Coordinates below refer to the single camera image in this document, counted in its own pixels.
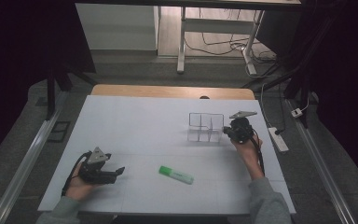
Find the floor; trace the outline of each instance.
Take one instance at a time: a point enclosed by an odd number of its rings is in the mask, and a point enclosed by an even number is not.
[[[191,19],[252,21],[255,12],[253,10],[217,9],[187,7],[186,17]],[[158,56],[170,57],[178,55],[181,28],[181,8],[162,7],[158,34]],[[188,33],[186,39],[186,56],[219,56],[228,58],[242,58],[240,45],[245,45],[248,35],[228,35],[210,33]],[[274,53],[255,40],[253,45],[255,55],[263,52],[263,57],[274,57]]]
[[[179,76],[175,70],[176,60],[172,56],[158,57],[150,54],[106,51],[93,51],[92,53],[97,74],[90,74],[90,76],[100,83],[240,88],[243,84],[254,80],[246,76],[243,70],[243,59],[236,56],[189,57],[186,59],[185,73]],[[260,73],[269,68],[268,64],[263,63],[257,63],[255,66]],[[263,78],[258,84],[266,83],[279,75],[280,73],[275,77]],[[52,133],[48,137],[33,171],[7,217],[7,223],[34,223],[40,216],[37,206],[65,149],[83,102],[92,90],[90,84],[78,77],[70,75],[70,78],[74,87],[69,92],[58,118],[58,122],[66,123],[68,129],[66,132]],[[263,94],[256,92],[255,96],[264,106],[268,122],[278,128],[285,127],[282,137],[290,151],[286,154],[277,151],[277,157],[297,210],[297,213],[293,215],[293,221],[295,223],[343,223],[310,158],[309,150],[299,134],[296,120],[291,117],[287,102],[282,98],[282,90],[286,84],[282,83]],[[44,122],[47,112],[46,92],[45,81],[33,85],[29,90],[26,107],[0,146],[0,199]],[[289,102],[294,105],[298,104],[296,99]],[[317,100],[310,98],[307,117],[309,131],[358,223],[358,169],[345,149],[318,120],[317,106]],[[82,223],[110,223],[112,216],[82,213],[80,219]],[[231,217],[230,221],[233,224],[250,223],[248,217]]]

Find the white tabletop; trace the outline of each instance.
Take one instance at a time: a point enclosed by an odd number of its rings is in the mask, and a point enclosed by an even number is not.
[[[112,214],[244,215],[249,214],[251,178],[235,147],[223,135],[219,143],[188,142],[189,113],[256,111],[253,128],[263,139],[266,177],[295,213],[268,130],[255,100],[88,96],[52,177],[39,211],[50,211],[76,160],[99,147],[112,153],[103,167],[125,166],[113,185],[94,190],[81,211]],[[188,185],[160,175],[161,165],[194,176]]]

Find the metal rail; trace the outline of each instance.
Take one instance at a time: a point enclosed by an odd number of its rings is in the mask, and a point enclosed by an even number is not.
[[[290,101],[286,100],[286,105],[289,108],[289,111],[294,110],[295,108],[291,105]],[[324,183],[324,187],[327,193],[330,195],[333,205],[337,210],[337,214],[341,219],[342,223],[350,224],[356,223],[353,214],[351,213],[351,209],[348,207],[347,202],[342,196],[342,192],[334,181],[333,176],[331,175],[324,158],[317,148],[315,141],[313,140],[312,135],[308,129],[305,129],[299,119],[296,119],[296,126],[304,143],[310,153],[310,157],[312,158],[313,164],[316,167],[316,170],[319,173],[319,176]]]
[[[27,153],[22,159],[19,168],[11,179],[7,189],[0,200],[0,223],[5,223],[14,203],[20,195],[22,187],[24,186],[29,174],[31,173],[34,164],[39,157],[40,151],[45,145],[48,135],[54,126],[58,116],[60,115],[63,104],[68,96],[68,92],[62,91],[56,101],[56,110],[52,114],[50,120],[45,120],[39,129],[33,143],[28,149]]]

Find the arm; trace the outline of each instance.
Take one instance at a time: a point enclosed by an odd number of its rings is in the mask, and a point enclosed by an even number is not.
[[[263,141],[254,136],[254,140],[263,144]],[[252,223],[291,223],[289,209],[283,196],[275,192],[258,164],[255,146],[249,140],[244,144],[232,141],[240,154],[252,178],[249,185],[251,191],[250,213]]]
[[[65,196],[61,197],[51,213],[43,213],[36,224],[78,224],[80,220],[77,218],[77,212],[80,202],[85,199],[94,188],[98,185],[85,183],[77,176],[81,163],[76,167],[72,176],[71,183]]]

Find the green marker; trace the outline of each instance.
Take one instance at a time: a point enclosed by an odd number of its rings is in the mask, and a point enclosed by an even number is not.
[[[179,171],[175,171],[175,170],[173,170],[173,169],[171,169],[169,167],[166,167],[166,166],[159,167],[158,172],[160,174],[162,174],[162,175],[169,176],[170,178],[182,181],[182,182],[187,183],[189,185],[191,185],[193,183],[193,181],[194,181],[193,176],[184,174],[184,173],[179,172]]]

